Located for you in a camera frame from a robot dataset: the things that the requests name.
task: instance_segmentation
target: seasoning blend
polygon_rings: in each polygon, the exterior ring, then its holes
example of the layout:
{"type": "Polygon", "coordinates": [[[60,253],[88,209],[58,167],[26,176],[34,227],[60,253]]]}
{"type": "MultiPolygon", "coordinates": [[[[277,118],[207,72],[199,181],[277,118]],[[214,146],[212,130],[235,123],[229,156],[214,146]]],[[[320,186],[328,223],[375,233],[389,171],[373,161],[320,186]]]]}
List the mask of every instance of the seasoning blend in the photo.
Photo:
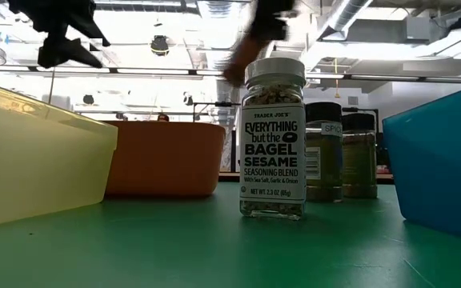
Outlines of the seasoning blend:
{"type": "Polygon", "coordinates": [[[305,107],[307,119],[307,201],[343,200],[343,126],[341,106],[316,102],[305,107]]]}
{"type": "Polygon", "coordinates": [[[265,58],[245,71],[240,198],[245,216],[299,220],[305,210],[304,65],[265,58]]]}
{"type": "Polygon", "coordinates": [[[343,117],[343,193],[349,198],[376,198],[375,116],[343,117]]]}

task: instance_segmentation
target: yellow plastic bin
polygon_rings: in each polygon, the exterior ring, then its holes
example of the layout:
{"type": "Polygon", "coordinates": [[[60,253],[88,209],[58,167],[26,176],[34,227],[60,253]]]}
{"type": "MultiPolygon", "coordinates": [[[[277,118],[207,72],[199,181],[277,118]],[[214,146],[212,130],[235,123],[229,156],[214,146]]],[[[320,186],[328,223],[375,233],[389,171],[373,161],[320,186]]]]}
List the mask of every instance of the yellow plastic bin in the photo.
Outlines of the yellow plastic bin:
{"type": "Polygon", "coordinates": [[[117,135],[0,88],[0,223],[101,202],[117,135]]]}

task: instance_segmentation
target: ceiling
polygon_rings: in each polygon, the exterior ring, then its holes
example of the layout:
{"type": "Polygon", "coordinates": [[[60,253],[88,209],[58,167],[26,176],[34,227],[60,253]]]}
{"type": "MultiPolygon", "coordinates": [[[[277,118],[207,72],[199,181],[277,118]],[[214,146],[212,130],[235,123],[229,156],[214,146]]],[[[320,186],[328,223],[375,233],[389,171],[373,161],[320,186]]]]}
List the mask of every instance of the ceiling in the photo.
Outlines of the ceiling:
{"type": "MultiPolygon", "coordinates": [[[[98,9],[94,20],[112,45],[103,48],[72,29],[68,31],[67,37],[81,38],[86,44],[95,44],[102,51],[97,57],[105,66],[120,68],[221,70],[235,43],[243,36],[254,9],[254,3],[247,0],[95,1],[98,9]],[[170,53],[166,57],[151,53],[150,43],[155,35],[168,37],[170,53]]],[[[313,43],[308,39],[317,29],[315,23],[319,17],[331,12],[331,6],[332,0],[297,1],[297,13],[285,17],[289,26],[288,39],[275,42],[265,56],[301,58],[313,43]]],[[[394,23],[409,14],[433,17],[457,10],[461,10],[461,0],[376,0],[360,12],[358,22],[375,20],[394,23]]],[[[0,0],[0,48],[6,52],[7,65],[37,65],[38,48],[46,35],[34,31],[31,26],[32,23],[25,15],[12,14],[8,11],[7,3],[0,0]]],[[[367,33],[362,37],[366,41],[367,33]]],[[[390,48],[380,51],[395,54],[390,48]]],[[[330,73],[461,75],[461,60],[453,58],[437,58],[432,61],[375,60],[378,51],[373,53],[371,59],[362,58],[363,54],[343,57],[334,56],[331,52],[320,50],[319,56],[314,57],[311,69],[330,73]]],[[[68,62],[64,66],[80,64],[68,62]]],[[[368,92],[381,84],[345,81],[339,86],[360,87],[368,92]]],[[[317,86],[332,87],[335,86],[335,80],[323,79],[317,86]]]]}

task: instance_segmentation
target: white wall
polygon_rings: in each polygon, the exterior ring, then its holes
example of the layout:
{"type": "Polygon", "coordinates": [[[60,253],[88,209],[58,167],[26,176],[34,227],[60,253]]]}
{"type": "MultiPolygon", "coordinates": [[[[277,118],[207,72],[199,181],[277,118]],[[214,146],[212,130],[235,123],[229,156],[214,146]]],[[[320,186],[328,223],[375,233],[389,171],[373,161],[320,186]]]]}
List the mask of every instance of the white wall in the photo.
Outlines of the white wall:
{"type": "Polygon", "coordinates": [[[321,89],[304,89],[303,99],[305,103],[312,102],[336,102],[342,107],[358,107],[358,108],[369,108],[369,99],[367,94],[362,93],[359,88],[339,88],[337,91],[339,98],[335,97],[335,88],[328,88],[326,90],[321,89]],[[348,105],[348,97],[355,96],[359,98],[359,104],[357,106],[348,105]]]}
{"type": "Polygon", "coordinates": [[[458,91],[461,84],[389,82],[369,93],[368,104],[379,110],[383,131],[383,119],[458,91]]]}

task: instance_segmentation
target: black jar lid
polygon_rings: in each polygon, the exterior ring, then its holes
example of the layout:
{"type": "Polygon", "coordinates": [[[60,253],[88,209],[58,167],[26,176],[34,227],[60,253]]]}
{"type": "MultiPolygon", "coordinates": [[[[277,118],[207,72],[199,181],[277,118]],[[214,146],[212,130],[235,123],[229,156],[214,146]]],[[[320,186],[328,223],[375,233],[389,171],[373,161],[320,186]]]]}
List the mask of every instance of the black jar lid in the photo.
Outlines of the black jar lid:
{"type": "Polygon", "coordinates": [[[375,116],[365,113],[353,113],[343,116],[343,130],[374,130],[375,116]]]}
{"type": "Polygon", "coordinates": [[[316,102],[305,105],[305,121],[341,122],[341,106],[335,102],[316,102]]]}

